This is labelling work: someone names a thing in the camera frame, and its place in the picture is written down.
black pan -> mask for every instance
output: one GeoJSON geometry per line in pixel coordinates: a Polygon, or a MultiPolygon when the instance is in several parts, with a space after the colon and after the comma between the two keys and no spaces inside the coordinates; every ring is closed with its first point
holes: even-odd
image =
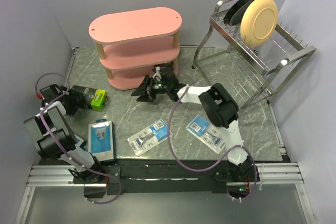
{"type": "Polygon", "coordinates": [[[238,0],[224,16],[224,24],[237,25],[242,22],[243,15],[253,0],[238,0]]]}

dish rack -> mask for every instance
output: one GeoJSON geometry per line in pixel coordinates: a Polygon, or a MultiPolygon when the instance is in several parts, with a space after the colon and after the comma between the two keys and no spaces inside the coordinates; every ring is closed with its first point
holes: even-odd
{"type": "Polygon", "coordinates": [[[223,71],[223,76],[243,99],[244,103],[240,107],[243,110],[263,99],[266,99],[269,103],[274,100],[316,51],[316,48],[312,45],[304,46],[302,40],[299,41],[297,39],[297,35],[293,36],[292,31],[288,32],[287,27],[283,28],[281,26],[282,23],[277,24],[275,32],[264,44],[250,47],[249,43],[244,42],[245,40],[240,37],[240,24],[231,26],[223,22],[224,16],[229,9],[221,12],[219,9],[223,4],[230,1],[233,0],[222,0],[217,3],[213,15],[210,16],[209,31],[196,50],[192,68],[197,67],[204,79],[212,85],[213,83],[201,68],[200,62],[214,59],[215,57],[219,59],[224,54],[230,55],[230,63],[234,64],[235,67],[223,71]],[[229,42],[228,48],[216,54],[198,58],[201,49],[209,40],[214,28],[229,42]],[[273,89],[270,84],[273,83],[283,68],[288,69],[285,73],[285,78],[273,89]],[[230,71],[237,71],[237,69],[245,77],[232,78],[233,75],[230,74],[230,71]],[[246,80],[250,81],[249,88],[246,87],[246,80]]]}

wooden shelf leg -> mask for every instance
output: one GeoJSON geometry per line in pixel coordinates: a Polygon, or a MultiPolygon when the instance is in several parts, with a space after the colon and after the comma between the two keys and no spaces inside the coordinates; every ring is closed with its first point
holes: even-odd
{"type": "Polygon", "coordinates": [[[98,51],[98,53],[99,53],[99,57],[100,57],[100,59],[105,60],[105,59],[106,59],[106,54],[105,54],[105,52],[104,52],[103,45],[102,45],[102,44],[99,44],[99,43],[97,43],[97,42],[95,42],[95,44],[96,44],[96,49],[97,49],[97,51],[98,51]]]}
{"type": "MultiPolygon", "coordinates": [[[[180,30],[173,34],[173,47],[177,48],[180,46],[180,30]]],[[[179,64],[177,58],[173,60],[173,69],[174,73],[177,74],[179,72],[179,64]]]]}
{"type": "Polygon", "coordinates": [[[110,69],[105,68],[105,72],[107,74],[107,78],[109,80],[112,80],[113,79],[113,73],[112,73],[112,71],[110,69]]]}

gray marble tabletop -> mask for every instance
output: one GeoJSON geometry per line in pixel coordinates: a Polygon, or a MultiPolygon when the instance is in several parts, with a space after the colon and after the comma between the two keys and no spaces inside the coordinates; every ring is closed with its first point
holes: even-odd
{"type": "MultiPolygon", "coordinates": [[[[199,71],[191,69],[195,49],[181,47],[178,57],[180,69],[178,79],[182,83],[208,86],[199,71]]],[[[204,48],[201,57],[218,51],[219,49],[215,48],[204,48]]],[[[240,91],[254,89],[254,87],[251,81],[243,75],[242,70],[237,70],[232,64],[232,57],[239,56],[222,55],[201,64],[212,83],[222,83],[236,102],[242,105],[244,95],[241,95],[240,91]],[[235,81],[239,78],[246,80],[243,79],[239,85],[235,85],[235,81]]],[[[94,47],[81,47],[75,51],[75,60],[69,80],[71,85],[104,89],[109,96],[109,101],[102,112],[79,109],[73,118],[66,117],[76,134],[87,140],[88,124],[97,119],[106,118],[115,124],[117,158],[173,159],[167,141],[160,143],[140,157],[135,156],[127,141],[128,137],[159,119],[168,123],[174,102],[166,95],[158,95],[156,104],[142,103],[136,102],[136,98],[131,96],[132,90],[114,89],[107,80],[94,47]]],[[[206,117],[201,105],[186,103],[178,106],[171,125],[174,149],[181,159],[218,159],[220,154],[214,153],[185,129],[196,115],[206,117]]],[[[250,150],[255,160],[282,160],[275,127],[265,100],[239,113],[239,129],[244,145],[250,150]]]]}

green box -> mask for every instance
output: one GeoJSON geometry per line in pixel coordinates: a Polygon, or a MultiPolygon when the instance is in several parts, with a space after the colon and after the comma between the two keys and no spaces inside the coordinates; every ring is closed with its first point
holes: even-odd
{"type": "Polygon", "coordinates": [[[92,89],[82,86],[72,86],[73,90],[76,90],[84,94],[84,99],[80,102],[80,108],[92,109],[96,111],[102,111],[107,101],[106,90],[102,89],[92,89]]]}

